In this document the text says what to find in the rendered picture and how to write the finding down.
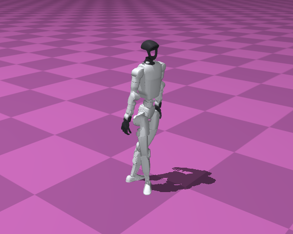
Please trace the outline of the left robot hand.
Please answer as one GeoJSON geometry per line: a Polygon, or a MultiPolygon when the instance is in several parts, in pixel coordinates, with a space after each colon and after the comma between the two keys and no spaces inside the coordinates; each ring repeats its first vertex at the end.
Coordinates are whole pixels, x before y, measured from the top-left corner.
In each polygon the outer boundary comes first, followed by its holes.
{"type": "Polygon", "coordinates": [[[159,103],[159,106],[156,106],[156,105],[154,105],[155,106],[155,109],[160,113],[160,119],[161,119],[161,117],[162,117],[162,113],[161,113],[161,105],[162,105],[162,103],[160,102],[159,103]]]}

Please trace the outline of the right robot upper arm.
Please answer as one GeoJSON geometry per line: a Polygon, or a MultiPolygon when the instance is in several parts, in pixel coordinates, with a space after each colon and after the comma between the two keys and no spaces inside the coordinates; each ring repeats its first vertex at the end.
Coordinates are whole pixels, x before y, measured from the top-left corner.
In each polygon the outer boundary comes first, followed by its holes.
{"type": "Polygon", "coordinates": [[[131,91],[130,93],[134,93],[135,98],[134,100],[140,99],[140,93],[137,92],[140,84],[140,79],[144,75],[144,68],[143,67],[137,67],[134,68],[131,72],[132,80],[131,80],[131,91]]]}

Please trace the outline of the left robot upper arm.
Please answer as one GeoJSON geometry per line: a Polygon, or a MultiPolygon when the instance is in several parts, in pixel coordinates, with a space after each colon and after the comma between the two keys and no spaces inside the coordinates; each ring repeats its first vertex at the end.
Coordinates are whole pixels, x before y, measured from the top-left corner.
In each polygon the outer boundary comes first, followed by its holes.
{"type": "Polygon", "coordinates": [[[163,63],[163,62],[160,62],[160,61],[158,61],[158,62],[162,66],[162,78],[161,78],[161,88],[160,88],[160,90],[163,90],[163,88],[165,87],[165,83],[162,81],[162,79],[164,78],[164,72],[165,72],[165,69],[166,69],[166,64],[163,63]]]}

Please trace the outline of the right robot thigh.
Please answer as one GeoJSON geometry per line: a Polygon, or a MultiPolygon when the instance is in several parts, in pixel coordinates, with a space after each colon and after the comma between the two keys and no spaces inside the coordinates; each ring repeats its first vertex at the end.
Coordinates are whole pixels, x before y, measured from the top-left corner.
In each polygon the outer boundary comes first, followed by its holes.
{"type": "Polygon", "coordinates": [[[150,158],[150,149],[148,148],[149,122],[145,113],[139,112],[135,115],[133,117],[133,124],[135,126],[140,126],[140,128],[137,129],[136,136],[139,141],[141,157],[147,156],[147,158],[150,158]]]}

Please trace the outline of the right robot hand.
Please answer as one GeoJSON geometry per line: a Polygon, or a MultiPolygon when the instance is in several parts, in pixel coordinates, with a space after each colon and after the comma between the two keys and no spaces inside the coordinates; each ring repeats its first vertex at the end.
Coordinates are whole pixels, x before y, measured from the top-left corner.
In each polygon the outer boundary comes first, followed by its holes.
{"type": "Polygon", "coordinates": [[[130,121],[131,121],[131,116],[128,117],[128,120],[126,120],[126,119],[124,118],[124,121],[122,122],[122,126],[121,126],[121,129],[122,129],[123,132],[124,132],[125,134],[127,134],[127,135],[129,135],[128,132],[127,132],[127,130],[131,133],[130,128],[129,128],[129,122],[130,122],[130,121]]]}

